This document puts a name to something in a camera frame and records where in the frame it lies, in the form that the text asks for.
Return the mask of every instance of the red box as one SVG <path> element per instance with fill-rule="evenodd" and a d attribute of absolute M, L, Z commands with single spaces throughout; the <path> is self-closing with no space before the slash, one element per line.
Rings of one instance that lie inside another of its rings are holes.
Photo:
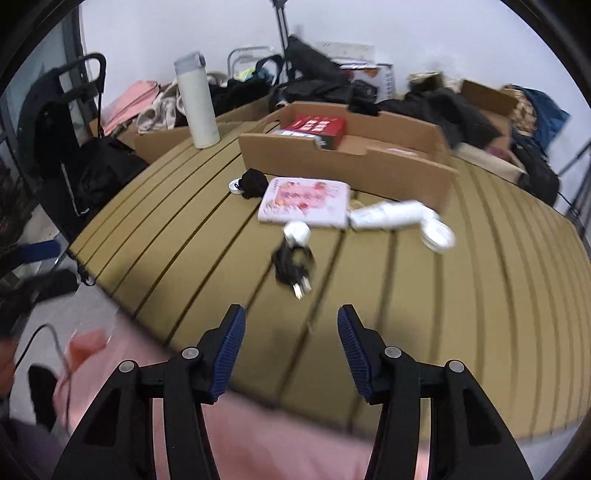
<path fill-rule="evenodd" d="M 317 135 L 322 148 L 336 150 L 345 134 L 345 119 L 328 116 L 298 115 L 284 130 Z"/>

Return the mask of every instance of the open cardboard box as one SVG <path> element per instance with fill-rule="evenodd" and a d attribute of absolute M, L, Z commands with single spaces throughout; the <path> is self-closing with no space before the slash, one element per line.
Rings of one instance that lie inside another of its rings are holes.
<path fill-rule="evenodd" d="M 337 150 L 324 150 L 312 138 L 263 133 L 279 120 L 285 127 L 298 114 L 341 117 L 345 136 Z M 295 102 L 268 115 L 239 137 L 247 168 L 281 177 L 338 180 L 353 190 L 393 200 L 418 200 L 441 212 L 456 170 L 439 127 L 402 115 L 367 116 L 346 105 Z"/>
<path fill-rule="evenodd" d="M 223 113 L 216 118 L 220 135 L 225 135 L 238 126 L 237 122 L 257 121 L 268 115 L 268 113 L 268 97 L 263 97 L 230 112 Z M 92 134 L 96 136 L 96 120 L 93 120 L 89 126 Z M 152 164 L 190 136 L 191 132 L 188 127 L 155 130 L 146 134 L 140 134 L 134 122 L 125 131 L 121 132 L 117 139 L 129 148 L 133 148 L 137 156 L 143 158 L 147 163 Z"/>
<path fill-rule="evenodd" d="M 480 83 L 464 80 L 460 90 L 466 100 L 478 107 L 489 122 L 501 132 L 501 136 L 495 138 L 491 147 L 509 150 L 511 145 L 511 123 L 509 116 L 517 106 L 517 99 L 508 93 L 489 88 Z"/>

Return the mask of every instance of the cardboard box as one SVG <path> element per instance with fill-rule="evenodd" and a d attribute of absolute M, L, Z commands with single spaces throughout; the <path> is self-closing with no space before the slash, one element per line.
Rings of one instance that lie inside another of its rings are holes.
<path fill-rule="evenodd" d="M 323 148 L 336 150 L 345 133 L 345 120 L 328 116 L 298 115 L 295 122 L 285 129 L 316 135 L 320 137 Z"/>
<path fill-rule="evenodd" d="M 340 66 L 351 81 L 366 83 L 375 91 L 374 103 L 392 98 L 394 71 L 390 63 L 347 63 Z"/>
<path fill-rule="evenodd" d="M 264 97 L 247 105 L 238 107 L 231 112 L 224 113 L 216 118 L 220 129 L 220 135 L 225 135 L 238 126 L 240 122 L 257 121 L 269 113 L 269 99 Z M 90 130 L 96 136 L 96 120 L 90 123 Z M 138 127 L 132 123 L 117 137 L 129 148 L 135 150 L 137 156 L 152 164 L 166 152 L 182 143 L 191 136 L 188 127 L 177 127 L 171 130 L 156 130 L 146 134 L 140 134 Z"/>
<path fill-rule="evenodd" d="M 296 116 L 341 117 L 346 132 L 337 150 L 324 150 L 311 138 L 264 134 L 279 120 Z M 351 113 L 346 105 L 295 102 L 261 120 L 239 137 L 246 168 L 281 177 L 344 181 L 353 190 L 393 200 L 415 199 L 442 212 L 456 170 L 438 126 L 393 113 Z"/>
<path fill-rule="evenodd" d="M 456 157 L 462 158 L 472 165 L 476 165 L 480 168 L 484 168 L 502 179 L 510 181 L 513 184 L 517 184 L 523 175 L 527 175 L 523 164 L 509 152 L 509 160 L 496 157 L 490 153 L 481 150 L 480 148 L 473 147 L 466 143 L 460 143 L 453 151 Z"/>
<path fill-rule="evenodd" d="M 478 107 L 484 116 L 500 130 L 502 136 L 495 138 L 490 145 L 492 147 L 502 148 L 503 150 L 509 150 L 511 145 L 511 124 L 509 116 L 517 106 L 517 99 L 508 93 L 470 80 L 464 80 L 460 95 L 472 105 Z"/>

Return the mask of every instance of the pink book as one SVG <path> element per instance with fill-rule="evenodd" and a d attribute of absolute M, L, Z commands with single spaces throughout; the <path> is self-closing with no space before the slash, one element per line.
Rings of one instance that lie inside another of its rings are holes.
<path fill-rule="evenodd" d="M 258 219 L 346 228 L 348 205 L 349 185 L 341 181 L 276 177 L 269 182 Z"/>

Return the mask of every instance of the white thermos bottle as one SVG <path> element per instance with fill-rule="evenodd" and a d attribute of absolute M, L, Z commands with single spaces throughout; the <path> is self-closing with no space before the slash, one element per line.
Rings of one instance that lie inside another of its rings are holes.
<path fill-rule="evenodd" d="M 195 51 L 175 61 L 174 69 L 195 147 L 215 145 L 220 141 L 220 134 L 205 73 L 205 58 Z"/>

